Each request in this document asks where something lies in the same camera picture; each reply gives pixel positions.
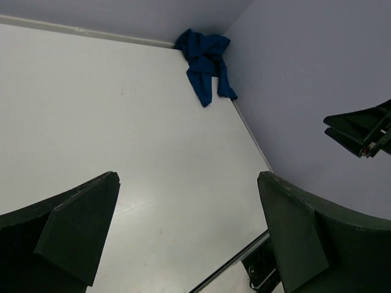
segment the blue cloth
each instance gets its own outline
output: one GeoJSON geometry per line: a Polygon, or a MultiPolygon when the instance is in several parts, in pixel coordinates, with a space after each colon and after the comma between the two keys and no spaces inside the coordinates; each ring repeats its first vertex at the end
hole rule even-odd
{"type": "Polygon", "coordinates": [[[188,29],[175,43],[189,62],[188,78],[203,107],[212,103],[212,76],[219,78],[217,94],[237,99],[230,87],[227,67],[221,55],[228,47],[230,39],[222,35],[203,35],[188,29]]]}

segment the wall trim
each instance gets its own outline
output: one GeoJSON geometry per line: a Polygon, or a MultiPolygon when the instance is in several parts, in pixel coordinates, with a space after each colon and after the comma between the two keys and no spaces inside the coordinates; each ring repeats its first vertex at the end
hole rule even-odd
{"type": "Polygon", "coordinates": [[[234,101],[232,101],[232,104],[233,104],[233,106],[235,107],[235,109],[236,109],[237,113],[239,114],[239,116],[240,116],[240,119],[242,119],[242,121],[243,121],[243,124],[244,124],[244,125],[245,125],[245,127],[247,128],[247,131],[248,131],[248,132],[249,132],[249,134],[251,135],[251,137],[252,137],[252,140],[254,141],[255,145],[256,145],[256,146],[257,146],[257,148],[258,148],[258,151],[259,151],[259,152],[261,153],[261,155],[263,156],[263,159],[265,160],[265,162],[266,162],[266,165],[269,167],[269,170],[270,170],[271,172],[273,172],[272,168],[270,167],[270,164],[269,164],[268,160],[266,160],[266,157],[265,157],[265,155],[263,154],[263,152],[262,152],[262,150],[261,150],[261,148],[260,148],[259,144],[257,143],[257,141],[256,141],[256,139],[255,139],[255,137],[254,137],[253,133],[251,132],[251,130],[250,130],[250,128],[249,128],[249,125],[248,125],[248,124],[246,123],[246,121],[244,120],[244,118],[243,118],[243,116],[242,116],[242,113],[240,112],[240,110],[239,110],[238,106],[236,105],[236,103],[235,103],[234,101]]]}
{"type": "Polygon", "coordinates": [[[83,37],[100,38],[103,40],[112,40],[118,42],[134,43],[140,45],[154,46],[160,48],[174,47],[173,43],[162,42],[156,40],[149,40],[146,38],[135,38],[127,35],[110,34],[108,32],[91,31],[74,26],[63,26],[61,24],[46,23],[44,21],[27,20],[25,18],[18,18],[14,16],[0,15],[0,23],[12,26],[28,27],[31,29],[41,29],[43,31],[60,32],[63,34],[80,35],[83,37]]]}

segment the white surface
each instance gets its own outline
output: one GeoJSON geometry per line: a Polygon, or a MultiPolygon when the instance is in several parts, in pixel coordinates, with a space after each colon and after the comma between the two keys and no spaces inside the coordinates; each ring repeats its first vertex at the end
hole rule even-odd
{"type": "MultiPolygon", "coordinates": [[[[241,262],[229,267],[201,293],[255,293],[249,286],[249,276],[241,262]]],[[[272,293],[283,293],[280,283],[272,293]]]]}
{"type": "Polygon", "coordinates": [[[181,52],[0,25],[0,213],[105,171],[121,189],[89,293],[188,292],[266,230],[262,155],[181,52]]]}

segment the white wall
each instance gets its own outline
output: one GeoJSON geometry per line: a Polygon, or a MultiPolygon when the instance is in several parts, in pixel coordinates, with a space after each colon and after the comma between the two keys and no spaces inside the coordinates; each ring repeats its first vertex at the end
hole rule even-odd
{"type": "Polygon", "coordinates": [[[1,0],[0,14],[174,42],[186,29],[223,34],[252,0],[1,0]]]}
{"type": "Polygon", "coordinates": [[[391,98],[391,1],[255,0],[226,33],[237,105],[273,170],[349,208],[391,219],[391,156],[359,159],[327,115],[391,98]]]}

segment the lavender wall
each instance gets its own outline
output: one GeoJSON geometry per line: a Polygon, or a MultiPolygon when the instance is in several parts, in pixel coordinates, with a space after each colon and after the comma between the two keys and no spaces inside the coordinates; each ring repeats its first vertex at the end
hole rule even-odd
{"type": "Polygon", "coordinates": [[[186,29],[224,33],[252,0],[1,0],[0,14],[174,42],[186,29]]]}
{"type": "Polygon", "coordinates": [[[391,1],[255,0],[229,29],[237,105],[273,170],[391,219],[391,156],[358,159],[323,134],[327,115],[391,98],[391,1]]]}

